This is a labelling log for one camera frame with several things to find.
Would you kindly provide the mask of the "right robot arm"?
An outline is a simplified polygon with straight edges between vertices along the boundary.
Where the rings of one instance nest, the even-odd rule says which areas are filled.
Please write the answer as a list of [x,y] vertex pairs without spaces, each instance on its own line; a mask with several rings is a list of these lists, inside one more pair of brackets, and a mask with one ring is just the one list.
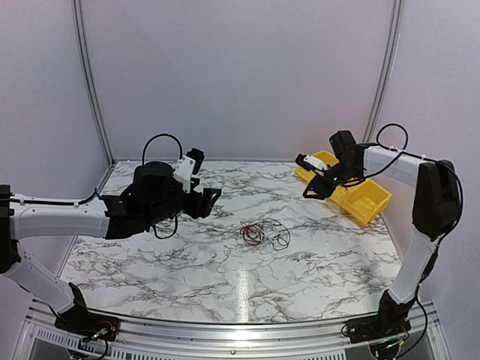
[[329,198],[338,187],[357,185],[378,175],[411,186],[413,234],[397,277],[382,294],[376,315],[348,322],[354,335],[373,332],[386,336],[400,328],[418,298],[420,286],[432,272],[443,239],[458,225],[463,211],[463,189],[449,160],[434,160],[380,141],[356,142],[348,130],[329,139],[338,162],[322,165],[312,155],[299,154],[295,162],[313,172],[303,196]]

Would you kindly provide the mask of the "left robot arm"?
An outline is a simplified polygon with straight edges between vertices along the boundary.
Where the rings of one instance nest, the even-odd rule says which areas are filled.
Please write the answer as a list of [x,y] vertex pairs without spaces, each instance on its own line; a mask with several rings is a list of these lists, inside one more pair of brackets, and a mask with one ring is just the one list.
[[114,319],[91,313],[81,290],[54,275],[20,245],[42,236],[88,236],[119,240],[156,230],[156,224],[181,213],[207,218],[222,191],[201,188],[197,174],[205,155],[181,151],[174,165],[142,161],[119,195],[94,192],[82,200],[45,199],[1,186],[1,275],[50,307],[60,329],[87,334]]

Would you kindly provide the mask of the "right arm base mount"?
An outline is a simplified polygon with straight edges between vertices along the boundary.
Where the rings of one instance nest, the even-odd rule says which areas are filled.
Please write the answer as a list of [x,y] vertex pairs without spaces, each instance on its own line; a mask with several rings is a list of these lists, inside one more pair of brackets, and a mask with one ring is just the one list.
[[340,333],[351,344],[366,342],[373,359],[396,359],[410,337],[410,319],[404,317],[383,326],[376,315],[348,319]]

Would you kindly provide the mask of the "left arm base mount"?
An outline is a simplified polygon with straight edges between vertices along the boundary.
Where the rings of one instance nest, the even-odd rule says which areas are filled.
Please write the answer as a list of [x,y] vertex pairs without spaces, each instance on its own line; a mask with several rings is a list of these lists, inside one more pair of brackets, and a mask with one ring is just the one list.
[[55,327],[77,335],[81,335],[79,349],[83,345],[93,343],[94,341],[103,342],[103,351],[101,354],[81,356],[78,352],[70,354],[73,359],[105,359],[108,355],[110,342],[116,339],[118,334],[120,320],[114,316],[105,316],[99,313],[92,313],[85,309],[70,309],[66,313],[58,314],[52,312],[55,316]]

